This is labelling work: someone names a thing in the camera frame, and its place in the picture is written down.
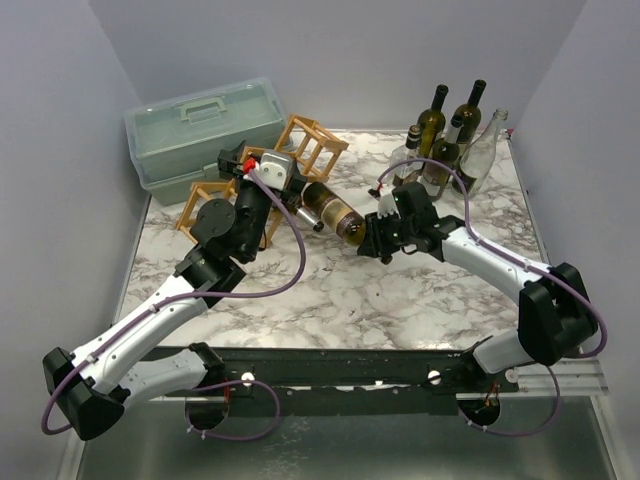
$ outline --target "box handle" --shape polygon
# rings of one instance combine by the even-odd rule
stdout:
[[[180,120],[183,122],[187,122],[190,120],[189,118],[189,110],[194,110],[196,108],[202,108],[207,106],[217,106],[218,111],[226,112],[227,107],[224,104],[224,101],[220,97],[214,98],[205,98],[203,100],[196,100],[190,103],[185,103],[182,107],[180,107]]]

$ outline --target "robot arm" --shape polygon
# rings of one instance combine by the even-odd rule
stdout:
[[[104,433],[137,402],[224,380],[225,364],[206,344],[193,344],[160,360],[141,359],[176,328],[220,300],[199,297],[198,292],[231,292],[245,275],[236,262],[244,264],[256,258],[272,202],[231,157],[237,158],[221,157],[219,166],[221,172],[238,179],[236,203],[214,199],[200,209],[191,229],[198,244],[176,272],[134,312],[98,338],[73,352],[56,348],[45,356],[45,378],[52,400],[82,440]],[[299,218],[314,229],[321,228],[317,218],[300,208],[299,196],[306,178],[298,172],[295,161],[266,151],[255,172]],[[444,384],[468,385],[467,380],[485,379],[532,361],[551,365],[597,331],[597,322],[584,307],[527,266],[549,272],[586,297],[575,268],[566,264],[552,268],[491,242],[478,242],[462,220],[438,217],[418,183],[398,187],[381,198],[379,211],[365,220],[366,234],[359,255],[388,263],[400,250],[428,253],[480,276],[519,305],[517,330],[490,337],[456,356],[451,360],[456,367],[442,372]],[[407,252],[410,246],[415,249]],[[500,253],[519,258],[524,267],[506,261]],[[163,303],[176,295],[182,298]]]
[[[476,345],[467,355],[472,372],[493,374],[530,362],[553,365],[598,329],[584,306],[548,278],[548,272],[588,298],[577,269],[534,262],[486,239],[473,238],[464,221],[438,217],[424,187],[410,183],[382,196],[377,213],[365,217],[358,255],[391,261],[392,254],[428,253],[458,265],[504,292],[519,307],[518,327]],[[408,246],[415,250],[407,252]]]
[[[252,166],[258,167],[254,175],[264,185],[285,203],[295,203],[306,177],[294,160],[266,151],[261,163]],[[140,360],[220,300],[199,297],[198,292],[231,292],[245,275],[236,262],[255,260],[272,201],[242,167],[230,159],[222,162],[221,172],[237,180],[235,205],[223,199],[203,205],[191,228],[198,244],[156,292],[97,338],[72,352],[56,348],[43,359],[50,394],[73,377],[55,401],[82,440],[102,434],[136,402],[197,387],[205,377],[207,383],[223,380],[224,364],[204,344],[161,360]],[[176,296],[177,301],[165,302]]]

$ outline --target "white wall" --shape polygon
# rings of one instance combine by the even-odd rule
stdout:
[[[138,99],[84,0],[3,0],[0,52],[0,478],[52,479],[41,361],[114,313],[146,198],[121,117]]]
[[[407,128],[473,81],[515,124],[584,0],[89,0],[143,102],[258,75],[332,127]]]
[[[589,0],[514,135],[552,260],[580,268],[610,327],[601,356],[640,471],[640,4]]]

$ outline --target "green plastic box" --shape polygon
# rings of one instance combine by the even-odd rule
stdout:
[[[266,78],[125,112],[129,151],[140,184],[163,205],[185,201],[192,182],[219,180],[220,150],[243,140],[273,148],[286,120]]]

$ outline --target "white marble surface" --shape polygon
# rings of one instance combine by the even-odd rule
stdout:
[[[339,133],[350,147],[329,185],[361,214],[375,210],[367,194],[399,134]],[[451,191],[436,204],[441,216],[462,216]],[[152,200],[131,273],[122,316],[152,293],[192,247],[174,230],[183,204]],[[490,177],[472,201],[474,227],[514,251],[538,259],[539,251],[506,140]],[[516,324],[516,307],[498,290],[466,271],[428,255],[397,254],[384,266],[358,257],[332,232],[304,229],[308,263],[302,280],[276,297],[221,301],[162,345],[205,341],[212,346],[316,348],[466,348]],[[236,291],[256,292],[285,283],[298,266],[297,244],[285,223],[274,245],[245,266]]]

